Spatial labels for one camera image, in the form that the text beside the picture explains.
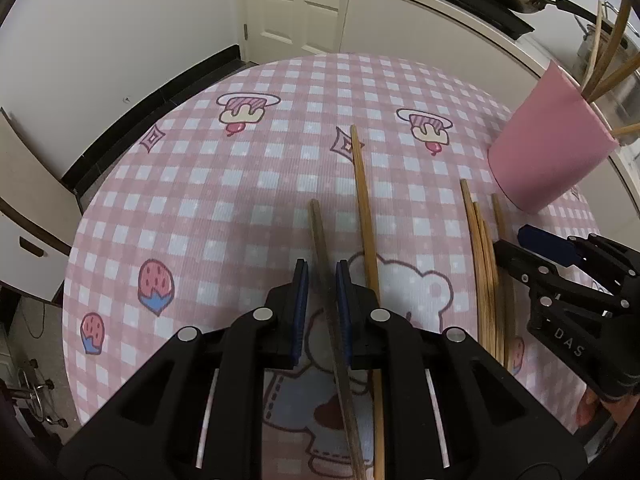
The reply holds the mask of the person's right hand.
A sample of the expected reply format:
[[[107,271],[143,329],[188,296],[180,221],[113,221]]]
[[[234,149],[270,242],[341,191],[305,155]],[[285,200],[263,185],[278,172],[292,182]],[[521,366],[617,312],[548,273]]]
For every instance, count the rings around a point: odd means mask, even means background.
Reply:
[[[620,416],[616,415],[617,410],[616,403],[603,402],[590,388],[586,388],[584,394],[580,398],[580,401],[576,408],[576,424],[578,428],[587,426],[596,416],[597,411],[603,408],[616,424]]]

